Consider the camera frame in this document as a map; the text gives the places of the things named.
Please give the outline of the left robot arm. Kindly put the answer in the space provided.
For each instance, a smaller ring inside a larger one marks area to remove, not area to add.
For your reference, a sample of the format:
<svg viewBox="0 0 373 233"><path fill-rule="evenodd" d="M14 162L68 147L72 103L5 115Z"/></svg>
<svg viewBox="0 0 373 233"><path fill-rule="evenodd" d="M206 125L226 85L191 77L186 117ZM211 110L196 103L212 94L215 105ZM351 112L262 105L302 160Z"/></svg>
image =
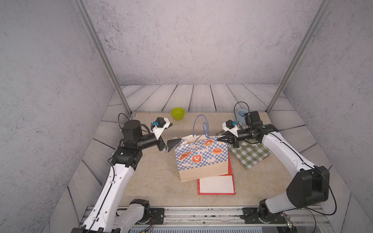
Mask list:
<svg viewBox="0 0 373 233"><path fill-rule="evenodd" d="M134 199L122 214L117 216L116 212L142 151L156 146L159 151L169 152L181 141L179 138L163 141L161 135L170 127L172 123L165 117L158 117L150 127L139 120L125 122L119 146L109 159L110 170L101 194L82 227L73 228L73 233L128 233L138 222L151 219L147 200Z"/></svg>

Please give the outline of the red and white paper bag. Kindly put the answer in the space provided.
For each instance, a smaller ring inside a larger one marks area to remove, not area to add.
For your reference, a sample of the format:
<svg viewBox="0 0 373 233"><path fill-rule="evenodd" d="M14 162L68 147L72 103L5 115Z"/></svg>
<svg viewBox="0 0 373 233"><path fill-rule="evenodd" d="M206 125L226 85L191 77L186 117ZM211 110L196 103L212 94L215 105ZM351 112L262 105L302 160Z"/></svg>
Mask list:
<svg viewBox="0 0 373 233"><path fill-rule="evenodd" d="M230 157L227 174L198 180L198 195L236 195Z"/></svg>

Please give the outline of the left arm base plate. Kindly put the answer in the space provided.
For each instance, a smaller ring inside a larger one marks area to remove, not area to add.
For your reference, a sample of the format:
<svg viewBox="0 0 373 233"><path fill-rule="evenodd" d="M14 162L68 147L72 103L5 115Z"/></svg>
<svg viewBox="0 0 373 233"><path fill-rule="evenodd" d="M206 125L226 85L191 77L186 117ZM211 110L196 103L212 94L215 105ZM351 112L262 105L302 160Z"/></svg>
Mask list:
<svg viewBox="0 0 373 233"><path fill-rule="evenodd" d="M145 208L143 218L138 222L140 225L162 225L164 223L164 208Z"/></svg>

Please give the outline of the blue checkered paper bag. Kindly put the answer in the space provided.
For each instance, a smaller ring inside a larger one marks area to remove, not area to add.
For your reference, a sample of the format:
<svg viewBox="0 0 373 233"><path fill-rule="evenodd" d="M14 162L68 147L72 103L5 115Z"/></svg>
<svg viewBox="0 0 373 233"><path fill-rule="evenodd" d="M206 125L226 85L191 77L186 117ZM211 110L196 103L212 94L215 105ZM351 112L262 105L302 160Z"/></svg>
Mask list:
<svg viewBox="0 0 373 233"><path fill-rule="evenodd" d="M229 152L224 142L209 134L209 123L204 115L203 133L181 138L175 147L176 163L182 182L229 174Z"/></svg>

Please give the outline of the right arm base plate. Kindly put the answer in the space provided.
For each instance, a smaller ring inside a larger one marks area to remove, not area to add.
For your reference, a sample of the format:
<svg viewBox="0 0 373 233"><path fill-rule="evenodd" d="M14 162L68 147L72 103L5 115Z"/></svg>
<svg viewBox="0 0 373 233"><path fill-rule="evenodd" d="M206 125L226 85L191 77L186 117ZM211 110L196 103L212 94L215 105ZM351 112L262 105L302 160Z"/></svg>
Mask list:
<svg viewBox="0 0 373 233"><path fill-rule="evenodd" d="M265 209L243 208L243 214L240 216L245 224L285 224L286 220L281 214L273 214Z"/></svg>

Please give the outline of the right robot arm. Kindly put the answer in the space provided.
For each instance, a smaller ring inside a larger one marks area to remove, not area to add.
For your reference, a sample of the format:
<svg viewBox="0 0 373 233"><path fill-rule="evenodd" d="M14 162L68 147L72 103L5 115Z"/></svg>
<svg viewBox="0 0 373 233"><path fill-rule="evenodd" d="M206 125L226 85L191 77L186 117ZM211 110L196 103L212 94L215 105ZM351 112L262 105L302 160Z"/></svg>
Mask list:
<svg viewBox="0 0 373 233"><path fill-rule="evenodd" d="M274 153L292 176L286 192L260 201L257 217L261 222L271 223L285 211L328 200L332 191L327 168L316 166L297 152L272 124L263 124L257 111L245 113L244 119L245 128L232 120L224 122L224 133L218 141L239 148L239 142L255 139Z"/></svg>

